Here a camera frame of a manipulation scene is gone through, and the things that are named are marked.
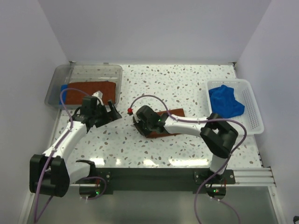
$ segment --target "white wall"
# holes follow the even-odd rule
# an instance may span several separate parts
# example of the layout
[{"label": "white wall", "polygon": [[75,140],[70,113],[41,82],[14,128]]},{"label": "white wall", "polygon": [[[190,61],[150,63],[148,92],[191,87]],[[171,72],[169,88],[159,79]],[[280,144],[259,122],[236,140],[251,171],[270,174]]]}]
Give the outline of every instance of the white wall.
[{"label": "white wall", "polygon": [[69,60],[227,63],[271,0],[39,0]]},{"label": "white wall", "polygon": [[236,67],[254,89],[265,125],[257,143],[288,223],[299,215],[298,8],[298,0],[272,0]]},{"label": "white wall", "polygon": [[0,223],[15,224],[30,157],[45,150],[54,123],[46,91],[67,60],[36,0],[0,1],[0,29]]}]

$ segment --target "brown towel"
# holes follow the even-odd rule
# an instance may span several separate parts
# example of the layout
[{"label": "brown towel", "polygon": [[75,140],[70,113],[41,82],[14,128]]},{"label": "brown towel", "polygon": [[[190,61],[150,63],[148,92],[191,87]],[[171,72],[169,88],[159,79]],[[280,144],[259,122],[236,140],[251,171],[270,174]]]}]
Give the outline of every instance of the brown towel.
[{"label": "brown towel", "polygon": [[[108,100],[112,100],[115,103],[115,88],[116,83],[113,82],[78,82],[69,83],[68,88],[75,88],[82,90],[89,95],[94,94],[97,91],[103,93],[103,103],[108,105]],[[65,104],[66,105],[81,105],[84,94],[79,91],[69,90],[66,93]]]},{"label": "brown towel", "polygon": [[[180,109],[174,109],[174,110],[170,110],[169,111],[171,114],[180,116],[180,117],[184,117],[185,113],[184,113],[184,109],[180,108]],[[157,112],[157,114],[161,115],[163,113],[167,113],[166,111],[161,111],[161,112]],[[156,132],[152,132],[150,133],[147,138],[158,138],[158,137],[165,137],[165,136],[170,136],[170,135],[175,135],[175,134],[157,134]]]}]

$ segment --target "table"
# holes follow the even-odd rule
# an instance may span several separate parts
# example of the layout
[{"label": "table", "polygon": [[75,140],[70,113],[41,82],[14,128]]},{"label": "table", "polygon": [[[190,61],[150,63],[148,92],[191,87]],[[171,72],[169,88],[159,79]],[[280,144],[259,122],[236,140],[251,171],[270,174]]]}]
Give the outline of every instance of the table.
[{"label": "table", "polygon": [[[132,126],[127,109],[136,97],[153,94],[165,101],[169,109],[183,108],[187,117],[209,115],[205,82],[213,78],[235,78],[233,65],[133,65],[123,68],[121,95],[117,110],[123,119],[100,128],[92,128],[75,147],[67,164],[91,160],[105,168],[207,168],[212,153],[201,138],[177,135],[157,139],[141,136]],[[163,111],[153,98],[142,98],[136,106],[149,105]],[[55,127],[57,139],[68,122],[65,111]],[[228,168],[262,166],[254,136],[248,136],[236,150]]]}]

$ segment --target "gray floor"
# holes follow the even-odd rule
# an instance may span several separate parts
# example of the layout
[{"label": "gray floor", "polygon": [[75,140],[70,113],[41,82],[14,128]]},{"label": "gray floor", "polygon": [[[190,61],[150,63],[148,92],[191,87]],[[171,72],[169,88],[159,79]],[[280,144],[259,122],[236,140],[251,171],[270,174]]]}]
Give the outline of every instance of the gray floor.
[{"label": "gray floor", "polygon": [[[48,197],[41,196],[40,206]],[[39,224],[196,224],[194,195],[189,192],[115,192],[86,202],[78,188],[54,198]],[[277,224],[267,187],[228,188],[224,201],[240,214],[242,224]],[[198,212],[203,224],[237,224],[227,206],[200,195]],[[32,211],[28,223],[33,223]]]}]

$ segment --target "gray plastic container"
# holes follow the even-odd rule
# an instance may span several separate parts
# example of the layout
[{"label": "gray plastic container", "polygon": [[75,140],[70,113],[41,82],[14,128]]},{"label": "gray plastic container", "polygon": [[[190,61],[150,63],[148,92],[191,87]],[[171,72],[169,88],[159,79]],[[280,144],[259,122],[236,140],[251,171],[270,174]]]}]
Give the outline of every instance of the gray plastic container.
[{"label": "gray plastic container", "polygon": [[[55,108],[62,108],[59,104],[61,86],[74,82],[109,81],[116,83],[115,106],[120,101],[122,67],[109,64],[69,64],[60,65],[51,80],[45,104]],[[66,105],[68,109],[77,108],[80,105]]]}]

